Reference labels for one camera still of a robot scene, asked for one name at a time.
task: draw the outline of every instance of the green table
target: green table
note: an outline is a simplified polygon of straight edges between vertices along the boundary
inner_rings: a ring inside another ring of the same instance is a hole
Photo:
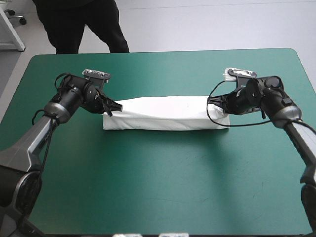
[[[40,55],[30,61],[0,124],[0,149],[31,127],[60,73],[109,72],[105,93],[122,100],[207,95],[226,67],[280,76],[304,121],[316,126],[315,93],[291,49]],[[233,124],[261,120],[260,113],[231,116]],[[45,233],[61,234],[308,233],[300,201],[304,168],[286,133],[272,124],[103,131],[101,115],[79,109],[53,134],[30,220]]]

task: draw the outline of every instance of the black cable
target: black cable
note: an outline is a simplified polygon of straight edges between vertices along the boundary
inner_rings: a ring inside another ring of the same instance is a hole
[[[60,79],[61,77],[63,77],[63,76],[73,76],[72,74],[70,74],[70,73],[62,73],[62,74],[60,74],[58,77],[56,77],[56,80],[55,80],[55,83],[54,83],[54,85],[55,85],[55,88],[58,90],[58,87],[57,87],[57,81],[58,81],[58,79]]]
[[[35,123],[34,123],[34,120],[35,120],[35,118],[37,117],[37,115],[39,114],[39,112],[45,112],[45,110],[37,110],[37,111],[35,112],[35,114],[34,114],[34,116],[33,116],[33,118],[32,118],[32,125],[35,124]]]
[[[310,131],[312,131],[316,135],[316,130],[313,129],[311,126],[309,126],[307,123],[304,123],[304,122],[298,121],[298,120],[289,120],[289,122],[300,124],[300,125],[308,128]]]
[[[38,115],[39,112],[43,112],[44,111],[44,115],[47,117],[50,117],[50,121],[49,121],[49,132],[48,132],[48,136],[47,136],[47,145],[46,145],[46,150],[45,150],[45,154],[44,154],[44,158],[43,158],[43,162],[41,164],[40,170],[39,170],[39,175],[38,178],[36,180],[36,183],[34,185],[34,189],[33,192],[36,192],[39,189],[39,185],[40,185],[40,181],[41,181],[41,176],[43,174],[44,171],[44,167],[47,161],[47,155],[48,155],[48,150],[49,150],[49,146],[50,146],[50,142],[51,142],[51,137],[53,135],[53,131],[54,131],[54,120],[56,120],[56,122],[58,123],[58,118],[56,117],[55,114],[48,114],[46,113],[45,110],[37,110],[32,118],[32,124],[34,125],[34,119],[36,118],[36,116]],[[20,217],[19,221],[18,221],[18,226],[20,227],[23,224],[23,221],[27,215],[27,213],[29,213],[30,211],[28,209],[26,209],[24,211],[24,213],[22,214],[22,216]]]
[[[262,124],[266,124],[266,123],[272,122],[271,120],[268,120],[268,121],[258,122],[258,123],[227,125],[227,124],[220,124],[220,123],[214,121],[214,120],[211,118],[211,116],[209,115],[209,113],[208,113],[208,105],[209,105],[208,101],[209,101],[209,99],[211,98],[211,95],[213,94],[213,92],[217,89],[217,87],[218,87],[220,84],[224,83],[224,82],[225,82],[225,81],[223,80],[223,81],[221,81],[220,83],[218,83],[218,84],[214,87],[214,89],[211,91],[211,93],[209,94],[208,99],[207,99],[206,113],[207,113],[208,118],[209,118],[213,123],[215,123],[215,124],[217,124],[217,125],[220,125],[220,126],[223,126],[223,127],[246,127],[246,126],[262,125]]]

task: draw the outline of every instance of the leg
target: leg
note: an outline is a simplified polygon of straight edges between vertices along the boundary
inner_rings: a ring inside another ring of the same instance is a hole
[[[77,8],[67,10],[38,11],[50,43],[56,54],[78,53],[84,22]]]
[[[94,0],[82,8],[85,23],[109,46],[111,53],[129,52],[119,26],[119,10],[114,0]]]

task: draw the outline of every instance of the white towel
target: white towel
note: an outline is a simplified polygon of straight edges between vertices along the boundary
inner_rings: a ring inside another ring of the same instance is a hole
[[[222,129],[206,114],[208,96],[141,97],[116,101],[123,105],[122,112],[113,116],[103,114],[104,130],[202,130]],[[228,114],[215,105],[208,105],[211,118],[221,124],[230,124]]]

